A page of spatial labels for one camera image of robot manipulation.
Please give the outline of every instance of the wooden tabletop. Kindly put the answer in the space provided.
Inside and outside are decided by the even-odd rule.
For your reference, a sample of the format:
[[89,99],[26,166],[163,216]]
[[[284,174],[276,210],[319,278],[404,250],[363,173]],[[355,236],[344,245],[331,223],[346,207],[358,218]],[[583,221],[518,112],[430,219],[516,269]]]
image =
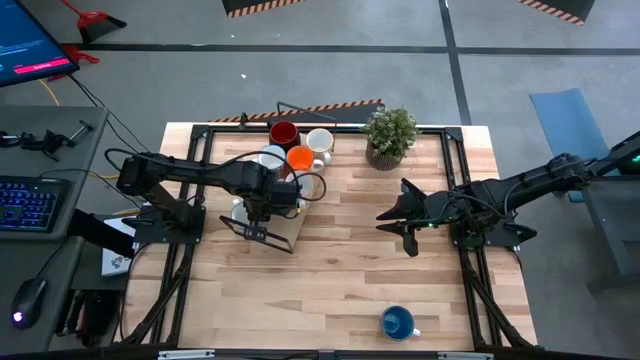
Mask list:
[[[167,124],[161,152],[186,157],[192,125]],[[488,128],[462,129],[472,180],[497,178]],[[265,134],[216,134],[213,162],[266,142]],[[365,148],[363,135],[337,136],[334,162],[324,171],[327,195],[310,207],[294,255],[236,238],[218,220],[229,214],[233,197],[206,188],[205,234],[196,247],[180,347],[472,350],[460,262],[446,227],[418,233],[416,258],[403,251],[400,237],[374,228],[375,217],[395,204],[400,178],[427,193],[447,189],[439,138],[420,135],[400,167],[389,172],[371,168]],[[179,184],[163,185],[177,195]],[[152,245],[136,260],[126,333],[158,296],[166,251],[166,245]],[[502,248],[486,251],[496,302],[536,343],[516,258]],[[396,343],[381,334],[380,315],[393,304],[413,313],[422,337]],[[486,311],[478,309],[488,341]]]

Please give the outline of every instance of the red mug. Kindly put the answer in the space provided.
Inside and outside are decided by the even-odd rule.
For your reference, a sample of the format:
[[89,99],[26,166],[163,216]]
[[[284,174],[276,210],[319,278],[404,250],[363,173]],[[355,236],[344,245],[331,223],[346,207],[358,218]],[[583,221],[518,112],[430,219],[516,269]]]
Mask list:
[[278,145],[285,152],[292,147],[300,145],[300,132],[298,128],[289,121],[278,121],[269,126],[269,144]]

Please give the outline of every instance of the backlit keyboard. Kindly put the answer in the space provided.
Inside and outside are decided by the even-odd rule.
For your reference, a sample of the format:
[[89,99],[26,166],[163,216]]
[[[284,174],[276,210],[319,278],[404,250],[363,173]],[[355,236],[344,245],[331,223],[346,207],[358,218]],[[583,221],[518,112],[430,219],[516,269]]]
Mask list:
[[0,231],[51,232],[70,182],[0,176]]

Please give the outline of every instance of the monitor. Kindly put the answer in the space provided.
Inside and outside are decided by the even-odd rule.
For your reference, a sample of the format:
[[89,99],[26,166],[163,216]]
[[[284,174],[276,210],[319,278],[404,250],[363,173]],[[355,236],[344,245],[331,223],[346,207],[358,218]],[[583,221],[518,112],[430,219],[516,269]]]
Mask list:
[[78,70],[17,0],[0,0],[0,87]]

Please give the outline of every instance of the green leaves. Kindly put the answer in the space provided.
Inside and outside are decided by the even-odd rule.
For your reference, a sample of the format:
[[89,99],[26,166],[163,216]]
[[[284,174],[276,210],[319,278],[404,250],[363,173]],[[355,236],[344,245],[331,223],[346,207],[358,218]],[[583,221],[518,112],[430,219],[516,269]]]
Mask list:
[[416,124],[407,109],[379,107],[362,127],[362,132],[367,134],[375,155],[401,158],[416,141]]

